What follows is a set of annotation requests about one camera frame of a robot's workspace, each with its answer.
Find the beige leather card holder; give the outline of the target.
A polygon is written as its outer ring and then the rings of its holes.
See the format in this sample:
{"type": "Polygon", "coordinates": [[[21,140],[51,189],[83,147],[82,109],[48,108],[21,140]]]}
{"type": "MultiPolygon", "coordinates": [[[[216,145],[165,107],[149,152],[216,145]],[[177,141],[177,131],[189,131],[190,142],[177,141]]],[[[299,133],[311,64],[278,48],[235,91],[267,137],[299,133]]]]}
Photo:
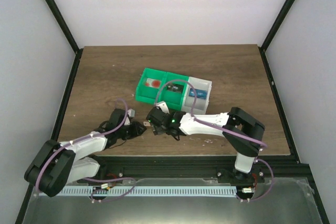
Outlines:
{"type": "Polygon", "coordinates": [[[151,126],[150,122],[147,122],[147,121],[144,121],[144,122],[143,122],[143,125],[144,125],[145,127],[150,127],[150,126],[151,126]]]}

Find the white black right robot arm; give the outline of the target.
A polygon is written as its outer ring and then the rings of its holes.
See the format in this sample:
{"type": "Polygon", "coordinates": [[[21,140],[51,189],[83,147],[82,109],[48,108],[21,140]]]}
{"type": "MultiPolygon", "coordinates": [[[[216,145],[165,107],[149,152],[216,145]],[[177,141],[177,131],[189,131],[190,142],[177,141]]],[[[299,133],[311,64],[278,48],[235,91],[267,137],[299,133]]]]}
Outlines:
{"type": "Polygon", "coordinates": [[[252,177],[252,166],[259,151],[266,147],[262,141],[265,126],[250,114],[238,107],[229,112],[212,115],[169,112],[155,106],[146,120],[151,124],[155,135],[167,134],[177,141],[187,135],[215,135],[228,140],[236,150],[233,177],[244,184],[252,177]]]}

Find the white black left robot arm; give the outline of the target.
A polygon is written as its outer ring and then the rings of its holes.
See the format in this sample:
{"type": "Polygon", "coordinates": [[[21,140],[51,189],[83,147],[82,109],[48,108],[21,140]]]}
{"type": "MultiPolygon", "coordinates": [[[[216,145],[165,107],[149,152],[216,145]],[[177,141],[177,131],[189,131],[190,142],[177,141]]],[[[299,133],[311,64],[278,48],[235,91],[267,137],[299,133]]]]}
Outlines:
{"type": "Polygon", "coordinates": [[[66,185],[85,178],[102,184],[107,178],[107,170],[94,153],[111,148],[117,140],[127,141],[141,136],[146,127],[133,119],[134,114],[133,109],[114,109],[110,118],[88,135],[65,142],[46,141],[25,171],[25,181],[49,197],[60,193],[66,185]]]}

